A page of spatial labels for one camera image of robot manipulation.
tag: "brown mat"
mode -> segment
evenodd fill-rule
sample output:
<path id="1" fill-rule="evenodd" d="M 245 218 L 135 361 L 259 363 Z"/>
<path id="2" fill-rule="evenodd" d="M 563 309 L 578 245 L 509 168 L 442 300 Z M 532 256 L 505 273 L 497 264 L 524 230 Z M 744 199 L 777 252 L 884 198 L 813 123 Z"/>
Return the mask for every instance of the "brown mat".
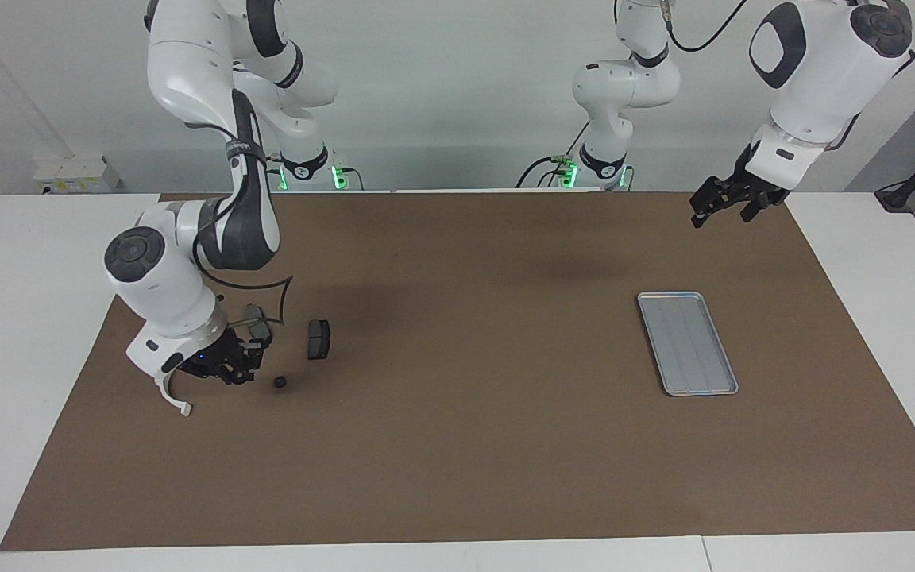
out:
<path id="1" fill-rule="evenodd" d="M 237 276 L 295 274 L 257 383 L 182 374 L 183 419 L 113 304 L 2 549 L 915 530 L 915 428 L 788 211 L 697 232 L 686 200 L 279 196 Z M 740 394 L 662 392 L 635 296 L 667 289 Z"/>

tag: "metal tray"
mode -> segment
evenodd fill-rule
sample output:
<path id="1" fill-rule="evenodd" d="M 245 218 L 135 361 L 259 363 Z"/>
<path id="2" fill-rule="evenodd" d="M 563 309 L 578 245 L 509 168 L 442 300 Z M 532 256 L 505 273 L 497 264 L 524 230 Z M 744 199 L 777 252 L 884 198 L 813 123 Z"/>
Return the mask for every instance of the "metal tray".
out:
<path id="1" fill-rule="evenodd" d="M 644 292 L 638 305 L 666 393 L 711 396 L 739 390 L 701 294 Z"/>

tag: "white robotic arm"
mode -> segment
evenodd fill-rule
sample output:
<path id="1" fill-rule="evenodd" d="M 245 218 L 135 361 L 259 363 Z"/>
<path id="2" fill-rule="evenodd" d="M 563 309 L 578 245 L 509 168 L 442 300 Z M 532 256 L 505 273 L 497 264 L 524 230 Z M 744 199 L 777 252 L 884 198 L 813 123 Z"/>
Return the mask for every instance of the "white robotic arm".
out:
<path id="1" fill-rule="evenodd" d="M 867 104 L 913 58 L 908 8 L 901 0 L 882 3 L 795 0 L 763 19 L 751 62 L 778 97 L 733 175 L 709 178 L 690 200 L 694 226 L 743 202 L 741 216 L 750 222 L 842 145 Z"/>
<path id="2" fill-rule="evenodd" d="M 573 88 L 575 100 L 589 114 L 581 145 L 573 150 L 580 168 L 577 186 L 607 191 L 620 183 L 635 131 L 626 110 L 666 105 L 680 88 L 658 0 L 622 1 L 616 32 L 631 58 L 585 65 L 574 76 Z"/>
<path id="3" fill-rule="evenodd" d="M 150 91 L 186 126 L 224 137 L 233 184 L 226 198 L 150 207 L 106 251 L 116 293 L 145 319 L 126 353 L 183 415 L 189 404 L 168 393 L 176 369 L 242 384 L 270 342 L 262 315 L 253 316 L 251 342 L 240 340 L 196 268 L 258 270 L 280 247 L 261 124 L 247 91 L 275 127 L 284 125 L 280 106 L 270 105 L 279 91 L 298 86 L 298 102 L 330 102 L 337 94 L 319 69 L 308 73 L 286 20 L 280 0 L 150 0 L 145 16 Z M 237 81 L 235 65 L 251 75 Z M 309 153 L 293 135 L 279 133 L 283 155 Z"/>

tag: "green light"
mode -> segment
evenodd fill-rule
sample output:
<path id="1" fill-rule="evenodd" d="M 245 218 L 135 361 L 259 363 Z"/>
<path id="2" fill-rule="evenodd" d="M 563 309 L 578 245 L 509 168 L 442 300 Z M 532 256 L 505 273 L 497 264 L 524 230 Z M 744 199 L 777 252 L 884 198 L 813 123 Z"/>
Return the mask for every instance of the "green light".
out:
<path id="1" fill-rule="evenodd" d="M 331 165 L 330 172 L 334 174 L 334 186 L 338 188 L 338 191 L 348 188 L 348 177 L 341 173 L 341 169 L 338 169 L 337 165 Z"/>
<path id="2" fill-rule="evenodd" d="M 569 162 L 570 171 L 563 175 L 563 188 L 574 188 L 577 183 L 577 164 Z"/>

